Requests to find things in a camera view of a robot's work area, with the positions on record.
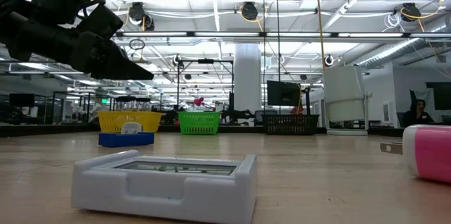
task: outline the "white machine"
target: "white machine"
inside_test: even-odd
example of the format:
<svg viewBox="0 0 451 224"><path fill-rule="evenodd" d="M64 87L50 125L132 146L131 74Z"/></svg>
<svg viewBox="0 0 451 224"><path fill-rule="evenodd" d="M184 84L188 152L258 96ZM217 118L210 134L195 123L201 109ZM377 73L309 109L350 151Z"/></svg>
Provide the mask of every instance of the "white machine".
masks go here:
<svg viewBox="0 0 451 224"><path fill-rule="evenodd" d="M327 133L349 136L368 135L368 102L371 93L365 92L362 68L338 66L324 72L323 78ZM365 120L365 129L330 129L329 121L349 120Z"/></svg>
<svg viewBox="0 0 451 224"><path fill-rule="evenodd" d="M206 223L250 224L257 157L243 161L140 156L138 151L78 161L72 206Z"/></svg>

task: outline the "white column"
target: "white column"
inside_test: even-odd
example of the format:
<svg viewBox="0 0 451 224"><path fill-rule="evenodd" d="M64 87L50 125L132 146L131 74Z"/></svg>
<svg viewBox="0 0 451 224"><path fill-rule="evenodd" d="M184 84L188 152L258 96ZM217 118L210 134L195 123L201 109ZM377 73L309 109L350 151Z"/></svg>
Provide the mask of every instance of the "white column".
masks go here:
<svg viewBox="0 0 451 224"><path fill-rule="evenodd" d="M261 110L261 52L258 44L235 45L235 110Z"/></svg>

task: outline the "black monitor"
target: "black monitor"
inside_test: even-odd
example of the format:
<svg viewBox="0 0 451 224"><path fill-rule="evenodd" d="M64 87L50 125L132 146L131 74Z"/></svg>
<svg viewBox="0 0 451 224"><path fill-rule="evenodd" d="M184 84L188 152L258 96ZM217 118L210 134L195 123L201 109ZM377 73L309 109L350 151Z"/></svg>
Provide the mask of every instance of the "black monitor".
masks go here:
<svg viewBox="0 0 451 224"><path fill-rule="evenodd" d="M302 98L302 95L297 83L268 80L266 84L268 85L268 105L299 106L299 98Z"/></svg>
<svg viewBox="0 0 451 224"><path fill-rule="evenodd" d="M35 94L9 94L9 105L15 107L35 106Z"/></svg>

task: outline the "green basket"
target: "green basket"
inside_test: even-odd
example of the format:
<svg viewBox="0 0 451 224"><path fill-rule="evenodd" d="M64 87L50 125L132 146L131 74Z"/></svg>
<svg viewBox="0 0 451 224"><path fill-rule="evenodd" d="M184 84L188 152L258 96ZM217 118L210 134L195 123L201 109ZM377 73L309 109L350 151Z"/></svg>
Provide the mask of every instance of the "green basket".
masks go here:
<svg viewBox="0 0 451 224"><path fill-rule="evenodd" d="M179 112L183 135L215 135L219 127L219 112Z"/></svg>

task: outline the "table surface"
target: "table surface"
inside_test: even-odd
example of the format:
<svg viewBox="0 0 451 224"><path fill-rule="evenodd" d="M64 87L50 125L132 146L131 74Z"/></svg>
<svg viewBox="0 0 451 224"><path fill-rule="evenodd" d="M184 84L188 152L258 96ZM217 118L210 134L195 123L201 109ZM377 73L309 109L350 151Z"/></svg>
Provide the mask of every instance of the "table surface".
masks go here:
<svg viewBox="0 0 451 224"><path fill-rule="evenodd" d="M449 223L451 186L418 180L402 156L384 154L394 137L156 135L155 145L108 149L97 133L0 139L1 223L123 224L184 221L83 211L70 207L74 161L137 149L142 154L243 159L257 154L253 223Z"/></svg>

